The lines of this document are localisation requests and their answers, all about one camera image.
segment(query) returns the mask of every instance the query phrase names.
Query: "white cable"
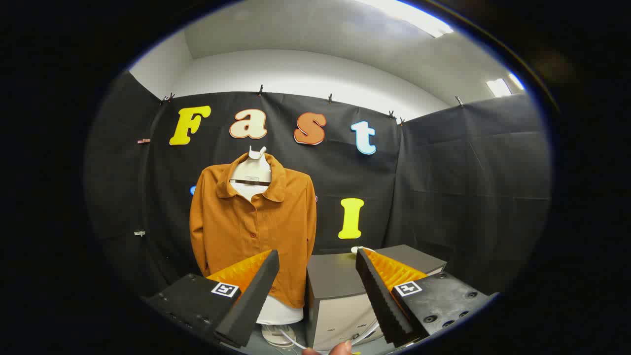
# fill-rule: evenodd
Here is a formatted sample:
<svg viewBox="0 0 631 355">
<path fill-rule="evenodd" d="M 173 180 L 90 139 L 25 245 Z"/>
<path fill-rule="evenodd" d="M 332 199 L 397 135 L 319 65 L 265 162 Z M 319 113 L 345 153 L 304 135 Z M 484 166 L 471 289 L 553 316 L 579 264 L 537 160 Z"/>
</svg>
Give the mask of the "white cable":
<svg viewBox="0 0 631 355">
<path fill-rule="evenodd" d="M 373 325 L 370 329 L 368 329 L 363 335 L 355 338 L 355 340 L 353 340 L 351 342 L 351 345 L 355 345 L 357 343 L 359 343 L 360 341 L 362 341 L 364 338 L 366 338 L 368 336 L 368 334 L 372 333 L 375 331 L 375 329 L 377 329 L 379 327 L 379 322 L 375 321 L 375 325 Z"/>
<path fill-rule="evenodd" d="M 372 333 L 373 331 L 375 331 L 375 329 L 377 329 L 379 327 L 379 322 L 375 321 L 375 324 L 368 329 L 362 336 L 359 336 L 357 338 L 355 338 L 355 340 L 351 341 L 351 346 L 357 344 L 358 342 L 362 341 L 364 338 L 366 338 L 366 336 L 368 336 L 368 334 Z M 289 335 L 287 335 L 287 333 L 285 333 L 285 331 L 283 331 L 282 329 L 278 329 L 280 330 L 281 333 L 283 333 L 283 335 L 287 338 L 287 340 L 289 340 L 290 342 L 294 343 L 294 345 L 296 345 L 297 347 L 301 348 L 301 349 L 306 349 L 304 346 L 298 344 L 297 342 L 295 342 L 292 338 L 289 337 Z M 330 353 L 330 351 L 328 352 L 322 352 L 322 351 L 318 351 L 320 354 L 322 355 L 328 355 Z"/>
</svg>

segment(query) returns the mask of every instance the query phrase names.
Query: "ceiling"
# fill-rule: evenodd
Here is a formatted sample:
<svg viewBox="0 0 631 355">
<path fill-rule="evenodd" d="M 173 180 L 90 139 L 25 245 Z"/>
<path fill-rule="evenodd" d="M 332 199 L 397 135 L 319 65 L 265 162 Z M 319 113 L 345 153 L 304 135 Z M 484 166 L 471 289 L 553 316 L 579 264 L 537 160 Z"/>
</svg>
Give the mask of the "ceiling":
<svg viewBox="0 0 631 355">
<path fill-rule="evenodd" d="M 246 0 L 184 30 L 193 59 L 253 49 L 342 57 L 396 75 L 448 105 L 493 97 L 486 81 L 508 71 L 461 33 L 439 38 L 354 0 Z"/>
</svg>

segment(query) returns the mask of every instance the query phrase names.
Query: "black metal bracket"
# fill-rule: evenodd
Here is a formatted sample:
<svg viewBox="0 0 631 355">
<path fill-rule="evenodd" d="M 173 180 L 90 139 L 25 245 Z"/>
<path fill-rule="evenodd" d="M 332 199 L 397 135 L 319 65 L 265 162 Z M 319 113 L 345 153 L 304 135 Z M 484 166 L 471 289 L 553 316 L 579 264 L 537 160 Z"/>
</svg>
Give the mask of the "black metal bracket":
<svg viewBox="0 0 631 355">
<path fill-rule="evenodd" d="M 162 105 L 164 102 L 171 102 L 171 100 L 173 99 L 175 95 L 173 93 L 171 93 L 171 95 L 169 96 L 164 96 L 164 99 L 162 99 L 162 101 L 160 101 L 160 105 Z"/>
</svg>

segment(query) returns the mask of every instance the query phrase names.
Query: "finger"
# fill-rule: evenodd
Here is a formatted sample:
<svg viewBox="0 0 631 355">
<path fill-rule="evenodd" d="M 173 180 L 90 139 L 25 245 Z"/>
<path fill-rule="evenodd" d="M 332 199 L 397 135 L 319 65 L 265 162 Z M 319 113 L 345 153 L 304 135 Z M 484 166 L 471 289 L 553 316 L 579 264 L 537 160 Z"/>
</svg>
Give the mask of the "finger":
<svg viewBox="0 0 631 355">
<path fill-rule="evenodd" d="M 336 345 L 329 355 L 351 355 L 351 341 L 347 340 Z"/>
<path fill-rule="evenodd" d="M 321 355 L 319 352 L 311 349 L 310 347 L 302 349 L 302 355 Z"/>
</svg>

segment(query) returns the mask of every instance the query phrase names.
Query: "orange letter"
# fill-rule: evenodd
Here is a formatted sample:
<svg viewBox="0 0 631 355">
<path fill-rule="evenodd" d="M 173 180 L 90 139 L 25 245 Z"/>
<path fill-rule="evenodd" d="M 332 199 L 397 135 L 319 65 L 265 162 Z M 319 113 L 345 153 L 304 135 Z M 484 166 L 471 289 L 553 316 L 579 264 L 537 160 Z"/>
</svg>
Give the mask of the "orange letter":
<svg viewBox="0 0 631 355">
<path fill-rule="evenodd" d="M 323 114 L 305 112 L 298 117 L 298 129 L 293 132 L 296 143 L 318 145 L 324 140 L 326 117 Z"/>
</svg>

